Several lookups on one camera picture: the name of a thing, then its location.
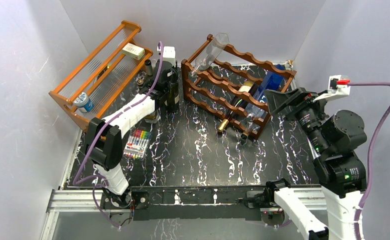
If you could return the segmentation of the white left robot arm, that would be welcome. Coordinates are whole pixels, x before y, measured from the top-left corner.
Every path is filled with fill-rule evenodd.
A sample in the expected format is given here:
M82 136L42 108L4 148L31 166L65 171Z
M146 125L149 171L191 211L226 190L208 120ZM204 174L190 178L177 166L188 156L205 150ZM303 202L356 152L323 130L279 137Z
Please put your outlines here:
M128 207L132 195L129 183L121 168L125 144L123 138L140 120L163 105L170 106L178 90L178 71L164 63L154 68L139 93L116 113L89 122L85 135L85 160L91 160L107 185L106 192L113 194L113 202L120 208Z

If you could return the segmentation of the clear glass bottle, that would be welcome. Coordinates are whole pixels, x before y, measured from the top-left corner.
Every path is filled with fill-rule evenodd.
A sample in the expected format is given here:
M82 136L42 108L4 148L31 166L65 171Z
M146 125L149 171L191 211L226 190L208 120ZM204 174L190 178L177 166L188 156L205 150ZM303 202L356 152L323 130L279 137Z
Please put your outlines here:
M190 76L196 77L198 73L207 70L221 54L227 44L229 44L228 34L218 33L195 59Z

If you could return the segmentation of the dark green wine bottle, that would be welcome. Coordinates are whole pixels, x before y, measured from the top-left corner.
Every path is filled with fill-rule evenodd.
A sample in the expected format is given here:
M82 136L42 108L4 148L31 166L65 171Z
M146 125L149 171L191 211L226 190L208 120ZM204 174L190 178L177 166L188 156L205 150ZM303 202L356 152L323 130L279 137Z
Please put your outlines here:
M169 93L167 95L167 111L175 113L179 108L179 82L173 80L168 82Z

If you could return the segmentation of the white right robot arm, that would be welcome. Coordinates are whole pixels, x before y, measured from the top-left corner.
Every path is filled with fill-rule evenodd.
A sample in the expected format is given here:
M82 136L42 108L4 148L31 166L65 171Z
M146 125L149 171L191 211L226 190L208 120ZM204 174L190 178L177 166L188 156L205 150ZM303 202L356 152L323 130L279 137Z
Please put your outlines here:
M324 96L302 87L289 92L267 90L265 97L273 115L289 108L284 119L299 123L317 153L313 166L324 194L328 223L311 213L285 179L267 182L261 193L248 191L239 202L249 208L281 208L306 240L361 239L362 224L355 212L367 179L355 149L367 139L363 119L350 110L328 116Z

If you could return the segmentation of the green wine bottle brown label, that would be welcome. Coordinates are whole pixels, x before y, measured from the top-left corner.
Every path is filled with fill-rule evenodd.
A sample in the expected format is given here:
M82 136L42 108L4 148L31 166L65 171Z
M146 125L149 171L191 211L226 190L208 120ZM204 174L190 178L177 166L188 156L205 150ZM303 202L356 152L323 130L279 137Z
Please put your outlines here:
M154 79L154 68L152 66L151 60L150 59L145 60L144 65L145 65L145 72L146 72L145 78L148 81L153 80Z

